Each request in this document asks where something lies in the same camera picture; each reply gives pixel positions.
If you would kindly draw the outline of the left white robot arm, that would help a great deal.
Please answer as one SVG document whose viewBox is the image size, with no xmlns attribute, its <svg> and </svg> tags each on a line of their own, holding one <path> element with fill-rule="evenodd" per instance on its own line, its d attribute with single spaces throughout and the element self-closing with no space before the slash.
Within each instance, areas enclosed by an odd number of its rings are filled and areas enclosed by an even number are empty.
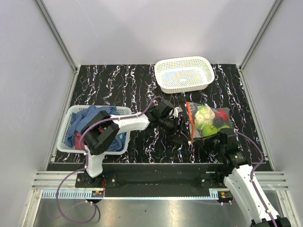
<svg viewBox="0 0 303 227">
<path fill-rule="evenodd" d="M 161 127 L 165 130 L 169 141 L 178 144 L 190 141 L 182 108 L 174 107 L 162 97 L 158 98 L 160 101 L 156 105 L 151 101 L 143 112 L 109 115 L 106 111 L 102 111 L 84 127 L 79 146 L 86 155 L 84 170 L 88 174 L 85 180 L 91 187 L 98 187 L 102 183 L 102 161 L 118 134 Z"/>
</svg>

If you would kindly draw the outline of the clear zip top bag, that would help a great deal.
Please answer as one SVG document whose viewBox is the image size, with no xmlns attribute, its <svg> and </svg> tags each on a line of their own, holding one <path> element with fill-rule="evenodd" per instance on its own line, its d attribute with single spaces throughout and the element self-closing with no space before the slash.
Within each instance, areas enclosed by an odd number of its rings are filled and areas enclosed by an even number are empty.
<svg viewBox="0 0 303 227">
<path fill-rule="evenodd" d="M 193 102 L 186 102 L 189 118 L 190 139 L 201 139 L 217 134 L 221 129 L 233 129 L 229 108 L 211 108 Z"/>
</svg>

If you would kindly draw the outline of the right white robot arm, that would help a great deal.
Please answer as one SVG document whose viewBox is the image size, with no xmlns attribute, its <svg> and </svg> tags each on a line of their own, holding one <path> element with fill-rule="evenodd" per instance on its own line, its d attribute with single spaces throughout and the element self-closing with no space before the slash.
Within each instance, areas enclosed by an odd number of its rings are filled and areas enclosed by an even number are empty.
<svg viewBox="0 0 303 227">
<path fill-rule="evenodd" d="M 281 217 L 261 188 L 255 170 L 246 153 L 239 149 L 237 136 L 243 135 L 231 128 L 223 128 L 205 137 L 190 133 L 191 141 L 216 151 L 223 163 L 215 175 L 219 187 L 227 187 L 241 209 L 249 227 L 289 227 L 287 217 Z"/>
</svg>

